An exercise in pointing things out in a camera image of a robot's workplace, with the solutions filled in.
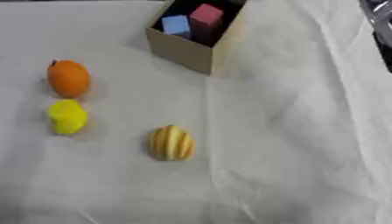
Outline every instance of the yellow lemon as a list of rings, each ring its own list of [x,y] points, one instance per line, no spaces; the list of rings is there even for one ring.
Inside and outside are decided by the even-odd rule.
[[[194,141],[178,126],[165,126],[150,134],[150,154],[165,161],[179,161],[193,154]]]
[[[72,135],[86,125],[88,115],[75,100],[56,101],[48,109],[54,132],[61,135]]]

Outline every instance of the open box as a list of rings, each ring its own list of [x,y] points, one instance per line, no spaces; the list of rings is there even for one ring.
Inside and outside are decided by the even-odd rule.
[[[226,55],[230,39],[239,27],[239,16],[247,0],[171,0],[146,27],[150,49],[157,55],[203,74],[213,74]],[[161,18],[190,15],[201,4],[211,4],[224,11],[220,26],[206,43],[163,32]]]

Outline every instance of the orange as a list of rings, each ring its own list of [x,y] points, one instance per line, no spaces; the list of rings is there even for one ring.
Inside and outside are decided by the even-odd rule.
[[[54,60],[48,67],[48,80],[53,90],[66,98],[84,94],[89,86],[88,70],[71,60]]]

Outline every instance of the red cube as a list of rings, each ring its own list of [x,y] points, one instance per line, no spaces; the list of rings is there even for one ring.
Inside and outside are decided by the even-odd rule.
[[[221,23],[223,11],[203,3],[189,17],[193,37],[198,41],[206,41],[214,28]]]

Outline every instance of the plastic fruit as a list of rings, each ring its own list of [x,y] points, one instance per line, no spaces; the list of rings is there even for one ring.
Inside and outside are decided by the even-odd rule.
[[[178,126],[165,126],[150,134],[150,154],[164,161],[179,161],[193,154],[194,141]]]
[[[86,125],[88,115],[75,100],[56,101],[48,109],[55,133],[72,135]]]
[[[48,67],[48,80],[53,90],[66,98],[74,98],[88,90],[88,70],[71,60],[54,60]]]

